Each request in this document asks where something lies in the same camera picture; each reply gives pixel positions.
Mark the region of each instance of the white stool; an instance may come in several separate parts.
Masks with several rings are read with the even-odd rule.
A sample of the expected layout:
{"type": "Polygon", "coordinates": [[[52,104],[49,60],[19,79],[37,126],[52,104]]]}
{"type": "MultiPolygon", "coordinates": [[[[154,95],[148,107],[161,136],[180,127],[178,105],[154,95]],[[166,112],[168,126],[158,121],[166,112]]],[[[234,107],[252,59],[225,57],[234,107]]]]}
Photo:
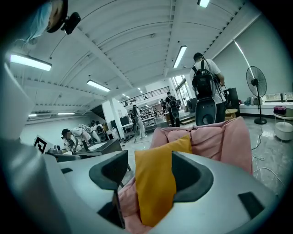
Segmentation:
{"type": "Polygon", "coordinates": [[[275,126],[275,135],[282,141],[293,139],[293,126],[288,122],[278,122],[275,126]]]}

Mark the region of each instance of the camera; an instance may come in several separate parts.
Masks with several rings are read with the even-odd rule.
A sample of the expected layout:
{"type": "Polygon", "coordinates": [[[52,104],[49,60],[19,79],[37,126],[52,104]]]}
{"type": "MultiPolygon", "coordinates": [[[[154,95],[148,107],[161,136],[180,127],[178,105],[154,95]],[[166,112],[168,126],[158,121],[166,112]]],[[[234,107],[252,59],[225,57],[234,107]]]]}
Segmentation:
{"type": "Polygon", "coordinates": [[[62,31],[65,31],[67,35],[71,34],[78,23],[81,21],[81,17],[77,12],[73,12],[70,17],[66,17],[63,27],[61,28],[62,31]]]}

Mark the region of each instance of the fluorescent light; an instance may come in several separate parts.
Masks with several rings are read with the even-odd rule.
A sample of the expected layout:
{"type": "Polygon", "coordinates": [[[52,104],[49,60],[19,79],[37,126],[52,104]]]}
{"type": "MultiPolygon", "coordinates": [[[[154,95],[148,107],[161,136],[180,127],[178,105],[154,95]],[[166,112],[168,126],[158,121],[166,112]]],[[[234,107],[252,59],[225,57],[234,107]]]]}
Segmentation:
{"type": "Polygon", "coordinates": [[[210,0],[198,0],[197,4],[206,8],[207,5],[209,4],[210,0]]]}
{"type": "Polygon", "coordinates": [[[178,65],[179,65],[179,63],[180,63],[180,61],[181,61],[186,49],[187,49],[187,46],[181,46],[180,47],[180,50],[179,50],[179,53],[178,53],[177,58],[175,60],[173,68],[178,67],[178,65]]]}
{"type": "Polygon", "coordinates": [[[24,54],[11,54],[10,62],[50,71],[52,64],[24,54]]]}
{"type": "Polygon", "coordinates": [[[248,62],[246,56],[244,55],[242,49],[240,48],[240,46],[238,45],[238,43],[237,43],[235,40],[234,40],[234,43],[235,43],[235,45],[238,47],[238,49],[240,50],[240,52],[242,53],[242,55],[243,55],[243,57],[244,57],[244,59],[245,59],[247,65],[248,65],[248,67],[249,67],[249,69],[250,69],[250,72],[251,72],[251,74],[252,74],[252,77],[253,77],[253,79],[255,79],[255,76],[253,75],[253,72],[252,72],[252,70],[251,70],[251,68],[250,68],[249,62],[248,62]]]}
{"type": "Polygon", "coordinates": [[[75,112],[58,113],[58,115],[74,115],[75,112]]]}
{"type": "Polygon", "coordinates": [[[103,90],[103,91],[105,91],[105,92],[109,92],[109,91],[110,91],[110,89],[108,89],[108,88],[106,88],[106,87],[104,87],[104,86],[102,86],[102,85],[99,85],[98,83],[96,83],[96,82],[94,82],[94,81],[92,81],[92,80],[89,80],[89,81],[87,82],[87,84],[90,85],[90,86],[93,86],[93,87],[95,87],[95,88],[97,88],[97,89],[103,90]]]}

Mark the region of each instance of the fan stand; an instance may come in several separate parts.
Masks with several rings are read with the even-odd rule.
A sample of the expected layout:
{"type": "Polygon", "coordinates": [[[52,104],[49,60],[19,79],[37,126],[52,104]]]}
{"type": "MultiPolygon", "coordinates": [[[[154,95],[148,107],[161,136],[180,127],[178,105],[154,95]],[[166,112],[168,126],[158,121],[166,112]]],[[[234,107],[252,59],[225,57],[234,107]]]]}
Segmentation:
{"type": "Polygon", "coordinates": [[[259,104],[259,107],[260,107],[260,117],[255,119],[255,123],[256,124],[266,124],[267,123],[266,119],[261,117],[261,104],[260,104],[260,94],[258,92],[258,85],[256,86],[256,90],[257,90],[258,104],[259,104]]]}

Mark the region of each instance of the railing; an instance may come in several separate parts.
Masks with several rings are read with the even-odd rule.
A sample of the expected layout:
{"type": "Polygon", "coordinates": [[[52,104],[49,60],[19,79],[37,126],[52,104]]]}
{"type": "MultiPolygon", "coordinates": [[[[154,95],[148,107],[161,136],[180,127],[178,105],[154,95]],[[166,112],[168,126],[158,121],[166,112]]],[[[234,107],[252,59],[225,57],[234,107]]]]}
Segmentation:
{"type": "Polygon", "coordinates": [[[155,96],[167,93],[169,91],[170,91],[169,86],[167,86],[167,87],[164,87],[164,88],[161,88],[161,89],[158,89],[158,90],[154,90],[152,92],[148,92],[148,93],[144,93],[144,94],[141,94],[139,96],[136,96],[136,97],[132,97],[132,98],[130,98],[128,100],[123,101],[124,102],[124,107],[128,106],[128,105],[132,105],[134,103],[137,103],[138,101],[146,100],[148,98],[155,97],[155,96]]]}

